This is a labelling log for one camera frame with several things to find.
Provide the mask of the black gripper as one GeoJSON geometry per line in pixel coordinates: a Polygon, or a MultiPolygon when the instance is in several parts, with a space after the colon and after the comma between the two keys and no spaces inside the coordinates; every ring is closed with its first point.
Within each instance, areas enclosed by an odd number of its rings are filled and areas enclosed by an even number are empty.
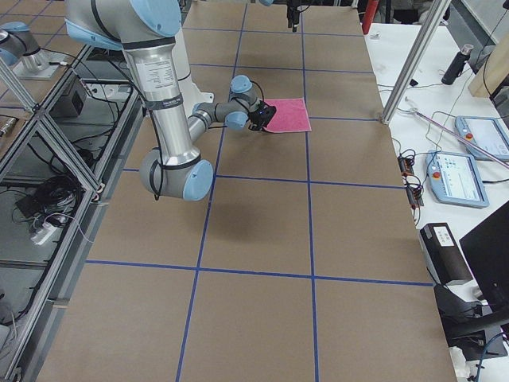
{"type": "Polygon", "coordinates": [[[265,131],[268,124],[276,114],[276,107],[267,103],[260,103],[257,108],[248,114],[250,131],[265,131]]]}
{"type": "Polygon", "coordinates": [[[297,27],[300,24],[300,9],[299,7],[302,6],[302,0],[288,0],[287,1],[287,21],[288,21],[288,27],[292,28],[293,32],[297,31],[297,27]]]}

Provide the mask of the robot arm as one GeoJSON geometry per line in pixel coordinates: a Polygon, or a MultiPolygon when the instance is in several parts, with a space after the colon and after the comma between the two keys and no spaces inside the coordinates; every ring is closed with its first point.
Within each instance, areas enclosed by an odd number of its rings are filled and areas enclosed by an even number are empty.
{"type": "Polygon", "coordinates": [[[125,57],[156,132],[158,146],[140,167],[142,183],[155,197],[203,199],[214,169],[201,157],[196,140],[214,123],[260,131],[277,112],[247,76],[239,75],[231,80],[226,103],[197,103],[186,115],[173,61],[181,31],[177,1],[68,1],[65,23],[74,40],[125,57]]]}

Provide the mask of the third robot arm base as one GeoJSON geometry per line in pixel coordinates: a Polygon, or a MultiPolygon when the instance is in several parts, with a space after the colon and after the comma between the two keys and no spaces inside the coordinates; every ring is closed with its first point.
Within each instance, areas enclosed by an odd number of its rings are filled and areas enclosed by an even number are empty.
{"type": "Polygon", "coordinates": [[[1,58],[22,80],[50,80],[68,63],[63,53],[46,52],[21,21],[1,25],[1,58]]]}

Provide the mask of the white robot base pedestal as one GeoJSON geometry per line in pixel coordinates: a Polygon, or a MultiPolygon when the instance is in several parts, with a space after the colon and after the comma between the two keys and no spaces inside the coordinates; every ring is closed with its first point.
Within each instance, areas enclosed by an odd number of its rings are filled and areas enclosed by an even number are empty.
{"type": "Polygon", "coordinates": [[[175,36],[175,46],[172,50],[173,63],[177,81],[181,90],[185,114],[190,116],[198,103],[212,103],[215,96],[211,92],[202,92],[192,79],[192,72],[188,62],[188,53],[185,45],[183,30],[180,29],[175,36]]]}

